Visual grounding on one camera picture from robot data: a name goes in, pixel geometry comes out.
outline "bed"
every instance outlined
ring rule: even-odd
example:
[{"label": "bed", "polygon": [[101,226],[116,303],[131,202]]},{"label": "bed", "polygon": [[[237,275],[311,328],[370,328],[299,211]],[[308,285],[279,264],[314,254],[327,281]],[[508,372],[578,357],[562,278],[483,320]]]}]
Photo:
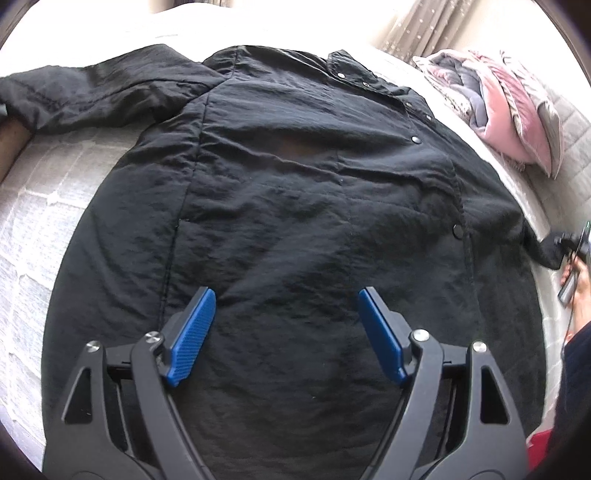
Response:
[{"label": "bed", "polygon": [[[331,51],[344,48],[378,76],[410,86],[424,96],[435,116],[472,146],[483,161],[493,165],[538,238],[546,236],[558,219],[563,226],[579,228],[576,221],[588,213],[583,193],[574,197],[561,193],[567,180],[554,185],[551,194],[541,196],[543,179],[535,173],[523,175],[506,165],[454,115],[418,70],[369,45],[334,35],[302,35],[297,29],[275,28],[246,13],[207,4],[182,5],[128,24],[119,19],[117,28],[108,35],[101,27],[85,22],[56,32],[52,25],[60,24],[65,10],[49,10],[47,4],[51,2],[33,7],[0,50],[0,76],[46,64],[84,66],[157,43],[165,43],[195,61],[237,44],[304,50],[325,58]],[[76,12],[68,10],[68,14],[73,18]],[[34,44],[33,35],[44,41]],[[0,420],[38,467],[44,448],[41,347],[53,284],[82,212],[144,128],[140,123],[122,129],[91,128],[37,136],[0,186]],[[586,165],[585,158],[577,168]],[[581,192],[585,185],[579,186]],[[565,212],[556,206],[567,197],[580,207],[572,221],[565,219]],[[547,352],[544,418],[550,421],[568,315],[556,300],[559,274],[534,264],[532,271],[543,314]]]}]

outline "dark blue sleeve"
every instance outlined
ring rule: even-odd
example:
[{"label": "dark blue sleeve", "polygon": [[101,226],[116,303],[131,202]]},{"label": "dark blue sleeve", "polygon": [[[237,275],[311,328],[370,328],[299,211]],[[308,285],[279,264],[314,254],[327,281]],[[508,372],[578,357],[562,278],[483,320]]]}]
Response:
[{"label": "dark blue sleeve", "polygon": [[556,418],[550,446],[560,441],[573,418],[591,394],[591,323],[588,323],[564,349],[564,371],[556,402]]}]

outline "white bed sheet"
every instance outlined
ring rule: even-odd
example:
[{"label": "white bed sheet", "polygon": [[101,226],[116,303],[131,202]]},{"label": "white bed sheet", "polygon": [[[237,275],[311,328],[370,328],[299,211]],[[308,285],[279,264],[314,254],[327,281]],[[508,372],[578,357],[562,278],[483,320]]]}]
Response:
[{"label": "white bed sheet", "polygon": [[[45,1],[31,9],[0,50],[0,76],[47,64],[85,66],[156,43],[166,43],[195,61],[238,44],[304,50],[324,58],[344,48],[377,75],[423,95],[436,118],[493,165],[538,237],[549,232],[542,205],[526,179],[453,114],[420,72],[370,45],[270,25],[246,12],[208,4],[187,4],[129,22],[119,19],[116,28],[107,30],[85,21],[84,3],[62,0],[60,10]],[[63,24],[64,18],[70,23]],[[41,342],[51,289],[80,215],[141,130],[134,125],[37,137],[0,186],[0,420],[37,466],[44,447]],[[558,274],[537,265],[532,265],[532,271],[547,352],[546,414],[551,412],[560,381],[567,314],[556,300]]]}]

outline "mattress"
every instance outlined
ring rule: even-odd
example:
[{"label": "mattress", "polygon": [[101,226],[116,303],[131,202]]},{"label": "mattress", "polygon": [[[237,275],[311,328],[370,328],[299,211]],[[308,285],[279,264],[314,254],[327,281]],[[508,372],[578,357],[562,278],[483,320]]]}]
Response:
[{"label": "mattress", "polygon": [[[96,22],[76,18],[74,3],[67,15],[49,5],[52,2],[40,2],[17,25],[0,50],[0,76],[46,64],[84,66],[156,43],[165,43],[195,61],[237,44],[304,50],[324,58],[344,48],[378,76],[423,95],[435,116],[493,165],[537,236],[542,238],[550,230],[527,178],[482,143],[418,70],[370,45],[334,34],[304,35],[297,28],[277,28],[245,12],[208,4],[182,5],[128,24],[119,19],[117,28],[106,34]],[[64,18],[72,23],[56,31],[55,25],[63,24]],[[33,38],[43,41],[36,43]],[[145,126],[37,136],[0,185],[0,420],[38,467],[44,448],[41,346],[51,290],[84,209]],[[559,274],[534,264],[532,270],[543,314],[548,365],[544,415],[549,417],[560,381],[567,313],[556,300]]]}]

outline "silver screw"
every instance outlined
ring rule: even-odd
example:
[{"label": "silver screw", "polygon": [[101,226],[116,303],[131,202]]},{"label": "silver screw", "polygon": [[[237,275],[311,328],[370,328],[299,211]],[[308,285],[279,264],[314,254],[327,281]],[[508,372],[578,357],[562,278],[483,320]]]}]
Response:
[{"label": "silver screw", "polygon": [[162,338],[162,336],[160,335],[160,332],[148,332],[144,336],[146,338],[146,342],[148,342],[148,343],[159,342],[160,339]]},{"label": "silver screw", "polygon": [[422,328],[419,328],[418,330],[415,330],[413,332],[413,338],[417,341],[417,342],[426,342],[427,340],[429,340],[429,332],[426,330],[423,330]]},{"label": "silver screw", "polygon": [[95,353],[100,348],[98,340],[91,340],[86,344],[86,351],[88,353]]},{"label": "silver screw", "polygon": [[474,349],[475,352],[478,352],[478,353],[484,353],[488,350],[488,347],[486,346],[486,343],[484,343],[484,342],[474,342],[472,344],[472,348]]}]

